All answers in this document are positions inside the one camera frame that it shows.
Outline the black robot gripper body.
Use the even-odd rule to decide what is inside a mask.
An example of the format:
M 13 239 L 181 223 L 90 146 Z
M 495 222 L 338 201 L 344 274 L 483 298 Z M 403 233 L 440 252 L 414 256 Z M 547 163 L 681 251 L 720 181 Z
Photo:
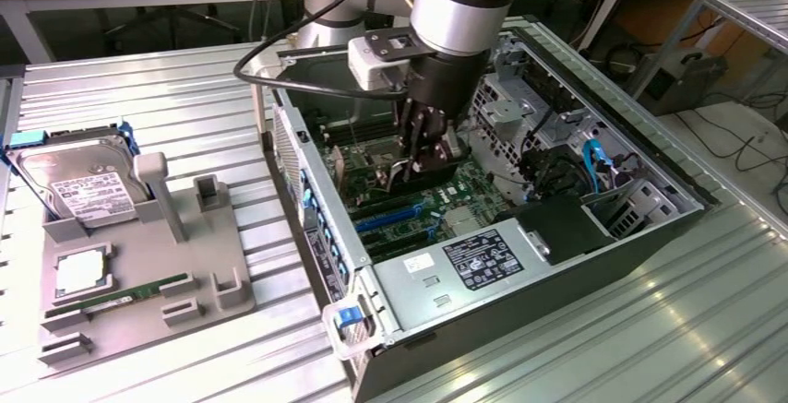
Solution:
M 412 58 L 406 75 L 408 99 L 454 122 L 470 103 L 488 58 L 490 50 L 470 56 L 434 53 Z

